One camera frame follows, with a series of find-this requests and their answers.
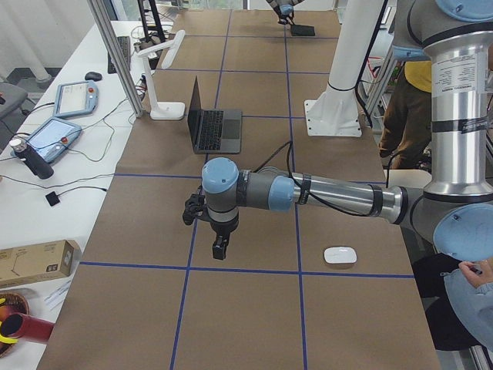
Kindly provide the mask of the blue teach pendant far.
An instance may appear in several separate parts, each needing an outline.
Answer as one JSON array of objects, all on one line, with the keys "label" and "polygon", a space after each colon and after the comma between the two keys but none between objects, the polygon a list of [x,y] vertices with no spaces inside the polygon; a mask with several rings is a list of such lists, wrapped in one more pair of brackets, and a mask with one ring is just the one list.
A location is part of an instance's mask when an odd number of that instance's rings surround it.
[{"label": "blue teach pendant far", "polygon": [[57,88],[53,116],[69,118],[91,114],[98,103],[97,85],[89,81],[60,84]]}]

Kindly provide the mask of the blue teach pendant near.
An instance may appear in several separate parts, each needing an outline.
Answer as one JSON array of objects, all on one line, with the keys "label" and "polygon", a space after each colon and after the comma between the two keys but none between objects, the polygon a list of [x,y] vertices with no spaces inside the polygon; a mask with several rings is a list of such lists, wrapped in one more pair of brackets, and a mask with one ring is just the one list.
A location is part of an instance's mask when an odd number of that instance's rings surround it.
[{"label": "blue teach pendant near", "polygon": [[35,163],[54,163],[81,133],[81,126],[52,117],[23,140],[35,151]]}]

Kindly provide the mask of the white desk lamp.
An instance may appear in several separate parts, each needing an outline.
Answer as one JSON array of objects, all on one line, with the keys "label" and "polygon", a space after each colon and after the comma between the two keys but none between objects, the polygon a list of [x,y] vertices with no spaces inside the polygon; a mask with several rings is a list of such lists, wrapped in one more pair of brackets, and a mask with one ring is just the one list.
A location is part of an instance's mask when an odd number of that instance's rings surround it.
[{"label": "white desk lamp", "polygon": [[[183,29],[180,29],[170,41],[151,46],[147,49],[140,50],[136,55],[143,63],[144,73],[146,75],[147,95],[150,103],[150,117],[153,120],[181,120],[185,114],[186,105],[180,101],[160,101],[154,83],[154,75],[158,77],[159,92],[164,92],[164,71],[172,64],[178,53],[182,41],[186,35]],[[149,55],[158,51],[164,52],[164,59],[158,65],[155,72],[152,72],[150,67]]]}]

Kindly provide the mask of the black bottle silver cap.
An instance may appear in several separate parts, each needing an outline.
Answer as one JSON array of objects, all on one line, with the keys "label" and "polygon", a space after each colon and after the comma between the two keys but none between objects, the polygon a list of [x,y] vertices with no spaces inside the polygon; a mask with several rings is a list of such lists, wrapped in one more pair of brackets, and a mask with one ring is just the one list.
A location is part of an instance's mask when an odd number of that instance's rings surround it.
[{"label": "black bottle silver cap", "polygon": [[24,139],[11,139],[9,145],[14,154],[40,179],[48,179],[54,174],[52,167]]}]

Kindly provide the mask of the black mouse pad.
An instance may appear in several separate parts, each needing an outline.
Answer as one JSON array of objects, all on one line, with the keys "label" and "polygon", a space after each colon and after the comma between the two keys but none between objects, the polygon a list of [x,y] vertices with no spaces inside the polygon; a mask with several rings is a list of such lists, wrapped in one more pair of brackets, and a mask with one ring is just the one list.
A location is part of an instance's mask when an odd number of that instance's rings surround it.
[{"label": "black mouse pad", "polygon": [[292,36],[311,37],[315,36],[315,28],[312,25],[295,25],[290,26]]}]

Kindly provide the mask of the black computer mouse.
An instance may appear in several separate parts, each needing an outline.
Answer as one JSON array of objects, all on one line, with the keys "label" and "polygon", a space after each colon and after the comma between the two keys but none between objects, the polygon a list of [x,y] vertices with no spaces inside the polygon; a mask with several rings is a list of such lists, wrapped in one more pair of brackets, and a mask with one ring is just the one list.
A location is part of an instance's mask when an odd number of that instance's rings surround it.
[{"label": "black computer mouse", "polygon": [[85,75],[85,80],[86,81],[93,81],[93,82],[98,82],[102,80],[102,74],[99,72],[87,72]]}]

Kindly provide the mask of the white chair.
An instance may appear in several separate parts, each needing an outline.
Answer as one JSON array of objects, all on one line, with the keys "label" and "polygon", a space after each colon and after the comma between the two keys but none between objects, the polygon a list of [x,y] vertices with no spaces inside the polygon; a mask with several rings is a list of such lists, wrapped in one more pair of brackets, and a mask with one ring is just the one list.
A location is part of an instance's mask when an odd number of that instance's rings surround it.
[{"label": "white chair", "polygon": [[431,174],[424,170],[390,170],[388,185],[422,189],[431,180]]}]

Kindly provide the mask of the grey laptop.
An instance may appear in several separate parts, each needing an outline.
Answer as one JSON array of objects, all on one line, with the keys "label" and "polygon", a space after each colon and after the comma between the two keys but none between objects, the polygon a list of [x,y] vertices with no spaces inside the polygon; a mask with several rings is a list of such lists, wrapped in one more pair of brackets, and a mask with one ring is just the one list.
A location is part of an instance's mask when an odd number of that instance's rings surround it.
[{"label": "grey laptop", "polygon": [[193,152],[231,153],[241,150],[242,111],[203,109],[198,78],[195,77],[187,124]]}]

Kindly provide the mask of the person in yellow shirt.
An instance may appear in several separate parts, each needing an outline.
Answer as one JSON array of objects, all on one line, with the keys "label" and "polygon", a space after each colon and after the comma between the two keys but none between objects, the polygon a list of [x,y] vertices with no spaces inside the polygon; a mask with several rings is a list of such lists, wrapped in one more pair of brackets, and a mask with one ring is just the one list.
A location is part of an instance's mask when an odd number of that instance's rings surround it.
[{"label": "person in yellow shirt", "polygon": [[431,62],[406,62],[384,114],[380,157],[392,170],[414,169],[431,142]]}]

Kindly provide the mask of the person in blue shirt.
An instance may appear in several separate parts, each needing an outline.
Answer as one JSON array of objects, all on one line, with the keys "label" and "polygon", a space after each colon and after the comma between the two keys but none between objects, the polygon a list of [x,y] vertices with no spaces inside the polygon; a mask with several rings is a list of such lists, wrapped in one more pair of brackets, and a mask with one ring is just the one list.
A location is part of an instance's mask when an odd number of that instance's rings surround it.
[{"label": "person in blue shirt", "polygon": [[446,254],[412,264],[434,347],[460,351],[481,345],[492,350],[492,259],[459,261]]}]

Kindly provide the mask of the red cylinder cup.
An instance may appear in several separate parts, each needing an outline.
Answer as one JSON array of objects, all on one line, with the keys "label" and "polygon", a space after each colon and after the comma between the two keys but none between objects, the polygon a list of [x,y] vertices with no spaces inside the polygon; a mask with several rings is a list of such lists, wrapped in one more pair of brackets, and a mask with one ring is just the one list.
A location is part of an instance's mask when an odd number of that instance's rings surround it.
[{"label": "red cylinder cup", "polygon": [[47,344],[55,324],[23,313],[9,315],[1,324],[1,335],[6,338],[21,339],[34,343]]}]

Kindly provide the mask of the black tripod stand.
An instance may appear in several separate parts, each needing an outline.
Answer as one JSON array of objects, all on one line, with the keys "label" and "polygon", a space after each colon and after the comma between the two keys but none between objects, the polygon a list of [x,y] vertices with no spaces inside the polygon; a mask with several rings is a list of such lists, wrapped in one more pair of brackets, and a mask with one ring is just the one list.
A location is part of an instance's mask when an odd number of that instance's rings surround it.
[{"label": "black tripod stand", "polygon": [[[160,21],[156,1],[149,0],[148,6],[146,6],[144,0],[138,0],[137,2],[139,6],[139,14],[141,18],[145,41],[150,42],[152,40],[152,36],[156,34],[161,42],[165,42],[166,36],[164,34],[162,23]],[[147,14],[149,12],[152,15],[152,21],[150,23],[148,23],[147,21]]]}]

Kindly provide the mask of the small black square device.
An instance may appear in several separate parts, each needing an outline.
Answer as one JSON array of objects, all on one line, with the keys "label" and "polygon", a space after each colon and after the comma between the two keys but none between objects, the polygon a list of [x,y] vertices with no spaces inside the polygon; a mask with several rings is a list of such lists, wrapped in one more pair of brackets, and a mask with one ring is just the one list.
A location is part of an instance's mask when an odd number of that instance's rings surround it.
[{"label": "small black square device", "polygon": [[46,194],[45,198],[50,207],[54,207],[55,205],[60,203],[60,197],[55,191]]}]

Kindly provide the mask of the wicker basket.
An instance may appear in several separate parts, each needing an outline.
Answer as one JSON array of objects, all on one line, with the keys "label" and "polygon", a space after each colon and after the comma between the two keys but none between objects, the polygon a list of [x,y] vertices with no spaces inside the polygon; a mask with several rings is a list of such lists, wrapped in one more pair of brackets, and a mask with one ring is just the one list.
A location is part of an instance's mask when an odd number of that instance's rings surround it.
[{"label": "wicker basket", "polygon": [[[17,293],[1,293],[1,322],[14,313],[28,314],[30,311],[26,299]],[[12,350],[18,339],[7,339],[1,336],[1,356]]]}]

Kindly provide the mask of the brown cardboard box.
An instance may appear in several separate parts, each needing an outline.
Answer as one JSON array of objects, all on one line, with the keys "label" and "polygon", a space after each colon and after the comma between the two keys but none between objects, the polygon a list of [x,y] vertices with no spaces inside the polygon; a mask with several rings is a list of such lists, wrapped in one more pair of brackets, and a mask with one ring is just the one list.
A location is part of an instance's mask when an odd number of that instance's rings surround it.
[{"label": "brown cardboard box", "polygon": [[74,240],[57,240],[1,250],[1,288],[66,278],[80,252]]}]

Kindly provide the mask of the blue teach pendant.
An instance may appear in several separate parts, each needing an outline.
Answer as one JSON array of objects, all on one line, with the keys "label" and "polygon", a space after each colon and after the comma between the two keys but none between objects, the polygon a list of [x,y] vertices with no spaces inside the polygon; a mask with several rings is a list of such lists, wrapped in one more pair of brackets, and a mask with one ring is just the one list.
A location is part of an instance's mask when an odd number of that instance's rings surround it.
[{"label": "blue teach pendant", "polygon": [[23,140],[35,151],[35,163],[54,163],[81,133],[81,126],[52,117]]},{"label": "blue teach pendant", "polygon": [[53,116],[69,118],[91,114],[98,103],[97,85],[89,81],[60,84],[57,88]]}]

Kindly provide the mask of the aluminium frame post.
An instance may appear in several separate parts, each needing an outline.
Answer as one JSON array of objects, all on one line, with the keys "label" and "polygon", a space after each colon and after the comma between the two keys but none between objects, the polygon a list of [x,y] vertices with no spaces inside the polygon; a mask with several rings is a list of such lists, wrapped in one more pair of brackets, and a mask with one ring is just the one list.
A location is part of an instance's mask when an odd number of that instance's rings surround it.
[{"label": "aluminium frame post", "polygon": [[107,52],[111,56],[112,62],[116,67],[116,72],[126,97],[129,100],[136,118],[139,118],[143,115],[143,105],[136,91],[135,83],[132,80],[130,69],[127,66],[123,53],[119,47],[106,6],[102,0],[88,0],[87,2]]}]

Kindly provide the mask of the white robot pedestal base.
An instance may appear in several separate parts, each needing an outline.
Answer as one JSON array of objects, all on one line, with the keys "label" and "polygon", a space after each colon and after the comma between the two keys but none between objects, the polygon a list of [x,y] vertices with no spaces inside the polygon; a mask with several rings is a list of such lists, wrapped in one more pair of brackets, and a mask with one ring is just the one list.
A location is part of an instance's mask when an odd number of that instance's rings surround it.
[{"label": "white robot pedestal base", "polygon": [[361,136],[354,90],[386,7],[384,0],[347,3],[327,88],[304,102],[308,135]]}]

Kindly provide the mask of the white computer mouse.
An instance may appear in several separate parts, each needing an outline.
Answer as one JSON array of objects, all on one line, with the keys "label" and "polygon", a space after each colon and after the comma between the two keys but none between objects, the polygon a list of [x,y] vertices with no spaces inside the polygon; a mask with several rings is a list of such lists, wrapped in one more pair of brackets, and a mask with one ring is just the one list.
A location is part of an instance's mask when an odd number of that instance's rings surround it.
[{"label": "white computer mouse", "polygon": [[328,247],[324,250],[324,260],[328,264],[354,264],[357,262],[357,254],[352,247]]}]

